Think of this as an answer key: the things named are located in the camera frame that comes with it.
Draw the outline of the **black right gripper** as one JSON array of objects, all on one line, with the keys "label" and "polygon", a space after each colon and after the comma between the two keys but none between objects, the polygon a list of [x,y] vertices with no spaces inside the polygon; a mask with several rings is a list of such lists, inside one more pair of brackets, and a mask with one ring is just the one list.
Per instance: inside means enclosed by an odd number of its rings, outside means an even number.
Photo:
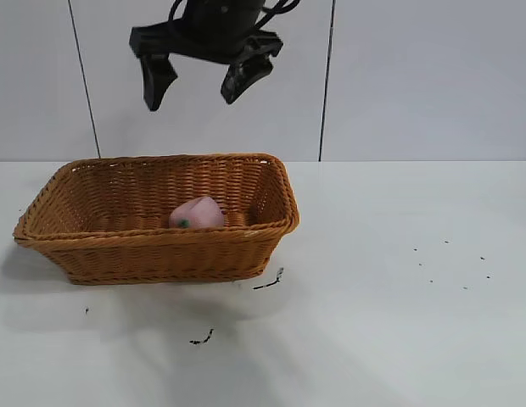
[{"label": "black right gripper", "polygon": [[[182,15],[176,11],[184,4]],[[262,11],[262,1],[175,1],[166,21],[131,29],[129,45],[143,73],[143,99],[157,111],[178,75],[170,54],[229,64],[221,95],[233,104],[257,81],[273,70],[283,42],[275,32],[257,31],[249,36]]]}]

